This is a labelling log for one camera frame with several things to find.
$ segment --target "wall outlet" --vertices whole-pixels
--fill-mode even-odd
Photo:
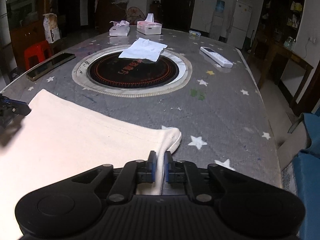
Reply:
[[[312,43],[316,43],[316,37],[309,37],[309,41],[311,41]]]

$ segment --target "wooden desk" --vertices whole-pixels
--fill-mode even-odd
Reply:
[[[303,69],[306,70],[306,72],[301,80],[301,83],[300,83],[296,93],[294,94],[294,96],[289,104],[290,107],[292,107],[294,105],[296,99],[300,95],[304,85],[306,84],[307,79],[310,75],[310,72],[313,69],[313,66],[311,66],[303,58],[299,57],[297,54],[295,54],[291,50],[287,49],[285,46],[283,46],[283,44],[281,44],[281,43],[279,43],[279,42],[273,40],[272,38],[269,38],[263,34],[258,34],[258,33],[254,39],[251,53],[248,57],[248,64],[252,61],[252,59],[254,57],[255,50],[256,50],[259,42],[263,42],[269,46],[268,52],[266,54],[266,58],[263,61],[262,72],[261,72],[261,76],[260,76],[260,79],[258,82],[259,89],[261,89],[261,87],[263,86],[263,83],[265,82],[265,79],[268,75],[271,64],[277,54],[280,54],[280,55],[286,57],[287,59],[294,61],[296,64],[298,64],[300,67],[302,67]]]

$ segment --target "refrigerator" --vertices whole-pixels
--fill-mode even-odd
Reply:
[[[252,6],[237,0],[230,28],[227,36],[227,44],[242,49],[252,14]]]

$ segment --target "red plastic stool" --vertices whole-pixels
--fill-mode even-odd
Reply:
[[[24,51],[26,70],[38,65],[49,57],[52,57],[52,53],[47,41],[41,41],[32,45]]]

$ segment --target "gray tablecloth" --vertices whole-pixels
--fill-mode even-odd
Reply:
[[[83,90],[72,80],[71,72],[82,58],[111,46],[132,44],[139,37],[167,44],[169,50],[184,55],[193,68],[189,83],[170,94],[120,98]],[[230,72],[216,68],[199,53],[200,46],[210,47],[236,64]],[[175,160],[192,161],[202,168],[215,160],[225,164],[229,160],[230,167],[242,174],[278,187],[281,185],[275,143],[263,101],[234,47],[168,29],[163,29],[162,35],[145,36],[131,26],[128,37],[109,37],[105,33],[66,52],[74,53],[76,58],[35,82],[23,75],[3,94],[29,103],[41,89],[46,89],[65,100],[125,122],[153,129],[177,127],[183,137],[173,155]],[[207,82],[207,86],[200,85],[198,80]],[[200,149],[188,145],[192,142],[191,136],[198,141],[202,137]],[[163,193],[170,191],[165,185]]]

